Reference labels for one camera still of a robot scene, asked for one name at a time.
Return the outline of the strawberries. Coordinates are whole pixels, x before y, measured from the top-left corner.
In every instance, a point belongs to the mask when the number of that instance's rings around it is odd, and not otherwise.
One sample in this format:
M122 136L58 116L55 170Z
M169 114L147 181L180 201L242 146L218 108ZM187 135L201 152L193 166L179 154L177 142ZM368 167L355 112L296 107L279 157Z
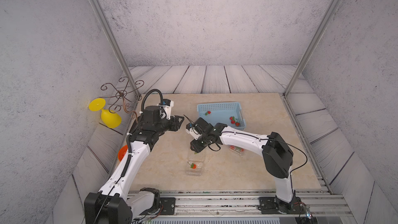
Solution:
M242 154L245 150L243 148L237 147L237 146L230 146L230 150L232 150L235 153Z
M188 162L188 164L190 166L190 169L193 169L193 170L195 170L198 167L198 165L194 162Z

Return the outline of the light blue perforated basket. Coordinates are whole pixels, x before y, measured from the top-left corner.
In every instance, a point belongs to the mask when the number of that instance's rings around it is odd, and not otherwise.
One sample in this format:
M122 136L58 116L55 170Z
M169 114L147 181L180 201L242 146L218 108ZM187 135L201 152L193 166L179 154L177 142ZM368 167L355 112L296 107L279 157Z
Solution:
M211 111L211 114L205 116L205 112L207 111ZM199 118L203 118L205 121L212 125L216 125L217 123L223 123L237 130L244 130L246 128L246 120L243 118L242 107L239 102L198 104L197 112ZM231 116L239 119L239 127L231 124Z

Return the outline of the clear clamshell container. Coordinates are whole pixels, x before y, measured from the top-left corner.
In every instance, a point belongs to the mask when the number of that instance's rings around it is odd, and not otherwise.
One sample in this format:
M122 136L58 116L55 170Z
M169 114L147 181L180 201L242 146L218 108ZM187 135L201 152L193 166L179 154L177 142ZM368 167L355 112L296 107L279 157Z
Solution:
M245 154L245 150L238 146L230 145L229 150L232 151L233 153L239 155L240 157L242 157Z
M206 152L188 151L185 173L192 176L201 176L204 171Z

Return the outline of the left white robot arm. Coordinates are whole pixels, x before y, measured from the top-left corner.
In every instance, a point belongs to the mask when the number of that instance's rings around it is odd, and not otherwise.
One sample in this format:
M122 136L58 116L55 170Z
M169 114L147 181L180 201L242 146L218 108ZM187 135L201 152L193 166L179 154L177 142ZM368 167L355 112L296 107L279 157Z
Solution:
M127 152L109 180L97 193L84 201L87 224L130 224L142 213L156 215L161 211L160 193L143 188L128 198L130 186L159 137L180 129L184 118L171 114L173 104L148 106L141 111L138 123L126 137Z

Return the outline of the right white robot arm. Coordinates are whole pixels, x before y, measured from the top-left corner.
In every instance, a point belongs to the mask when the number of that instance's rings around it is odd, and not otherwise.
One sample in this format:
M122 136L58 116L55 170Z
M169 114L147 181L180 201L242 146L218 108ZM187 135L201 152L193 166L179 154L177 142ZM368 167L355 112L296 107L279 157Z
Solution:
M281 214L298 213L296 207L304 205L293 188L292 172L308 163L307 154L284 141L279 133L253 134L232 128L224 123L212 125L203 118L186 125L186 132L193 137L190 149L200 153L216 145L235 146L251 151L263 158L267 172L274 177L276 195L272 207L260 207L261 211L277 211Z

